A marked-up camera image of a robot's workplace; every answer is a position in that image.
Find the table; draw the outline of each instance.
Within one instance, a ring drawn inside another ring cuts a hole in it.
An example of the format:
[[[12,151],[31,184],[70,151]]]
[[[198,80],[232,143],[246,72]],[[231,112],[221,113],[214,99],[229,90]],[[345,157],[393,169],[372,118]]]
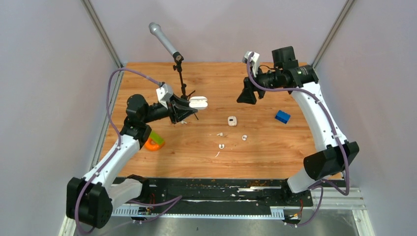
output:
[[[175,94],[181,95],[173,63],[129,63],[127,67],[170,84]],[[188,117],[187,124],[171,124],[168,118],[149,123],[164,138],[165,146],[158,151],[143,148],[119,176],[288,178],[302,168],[304,157],[316,152],[302,111],[287,92],[267,92],[256,105],[236,102],[246,76],[243,63],[183,62],[182,67],[187,93],[196,90],[194,96],[205,96],[208,108],[197,113],[199,120]],[[138,93],[152,104],[157,102],[155,89],[157,86],[143,77],[125,72],[112,115],[119,130],[126,117],[127,99]],[[291,115],[287,124],[275,119],[278,110]],[[237,117],[237,126],[228,126],[229,116]],[[101,157],[116,139],[110,127]],[[219,149],[219,144],[224,144],[224,149]]]

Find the green object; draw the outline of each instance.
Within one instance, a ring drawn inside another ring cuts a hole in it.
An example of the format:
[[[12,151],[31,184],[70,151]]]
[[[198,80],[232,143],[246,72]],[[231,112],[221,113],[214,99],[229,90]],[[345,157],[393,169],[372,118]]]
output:
[[[149,138],[152,139],[152,141],[154,141],[158,145],[162,145],[165,142],[165,140],[154,131],[150,132]]]

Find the gray floor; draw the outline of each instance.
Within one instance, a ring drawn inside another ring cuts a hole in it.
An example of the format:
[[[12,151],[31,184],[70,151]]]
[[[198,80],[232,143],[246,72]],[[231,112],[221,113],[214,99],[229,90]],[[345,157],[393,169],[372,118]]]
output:
[[[303,218],[310,217],[312,210],[304,210]],[[130,218],[113,217],[103,229],[94,230],[98,236]],[[284,226],[277,220],[234,219],[183,219],[160,218],[142,225],[128,224],[106,236],[358,236],[355,220],[350,210],[320,210],[308,225],[299,228]]]

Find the floor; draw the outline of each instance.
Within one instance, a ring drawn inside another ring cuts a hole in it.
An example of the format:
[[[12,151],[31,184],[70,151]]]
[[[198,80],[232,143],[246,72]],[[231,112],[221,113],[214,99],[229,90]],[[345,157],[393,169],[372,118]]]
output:
[[[303,212],[310,218],[312,210]],[[125,222],[128,217],[112,217],[101,230],[94,230],[92,236],[102,235]],[[274,236],[358,236],[351,210],[320,210],[314,222],[294,229],[284,226],[280,220],[243,220],[243,219],[186,219],[160,218],[156,221],[139,224],[127,224],[111,231],[108,236],[212,236],[212,235],[274,235]]]
[[[127,65],[170,84],[179,96],[179,76],[172,66],[173,63]],[[197,113],[199,120],[188,117],[187,124],[173,125],[168,118],[150,123],[165,139],[165,146],[153,152],[143,148],[119,176],[288,178],[302,168],[304,157],[316,152],[301,109],[288,93],[267,92],[256,105],[236,102],[246,75],[243,63],[187,62],[182,67],[187,93],[196,90],[195,96],[205,96],[208,108]],[[119,129],[126,117],[128,97],[139,93],[152,104],[157,102],[155,89],[155,84],[125,72],[112,116]],[[291,115],[287,124],[274,118],[278,110]],[[227,125],[229,116],[237,117],[237,126]],[[246,141],[242,140],[243,135],[248,136]],[[116,138],[114,130],[109,129],[101,157]]]

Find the blue box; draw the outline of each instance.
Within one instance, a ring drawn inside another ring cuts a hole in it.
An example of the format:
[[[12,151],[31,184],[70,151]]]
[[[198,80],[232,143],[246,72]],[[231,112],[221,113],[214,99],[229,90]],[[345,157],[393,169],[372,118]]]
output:
[[[275,119],[279,120],[280,122],[286,124],[288,120],[290,119],[291,115],[283,112],[282,110],[279,110],[278,113],[275,116]]]

